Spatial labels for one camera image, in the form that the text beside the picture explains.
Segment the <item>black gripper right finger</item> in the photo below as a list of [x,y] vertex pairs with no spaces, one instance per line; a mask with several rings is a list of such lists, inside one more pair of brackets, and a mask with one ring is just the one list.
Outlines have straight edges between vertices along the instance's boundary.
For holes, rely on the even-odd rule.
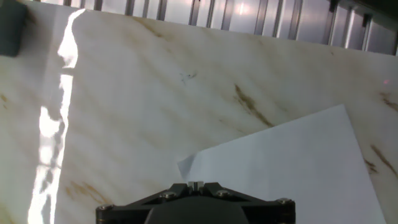
[[217,182],[195,182],[195,195],[223,202],[222,207],[229,206],[230,211],[232,207],[240,209],[248,223],[295,223],[295,201],[289,198],[265,201],[222,187]]

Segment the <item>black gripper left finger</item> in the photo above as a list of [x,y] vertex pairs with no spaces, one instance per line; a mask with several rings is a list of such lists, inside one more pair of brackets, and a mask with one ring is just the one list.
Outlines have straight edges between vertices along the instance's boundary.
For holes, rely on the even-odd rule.
[[144,223],[149,212],[156,206],[188,197],[194,190],[195,184],[193,182],[190,184],[173,184],[169,189],[127,205],[103,204],[95,210],[95,223]]

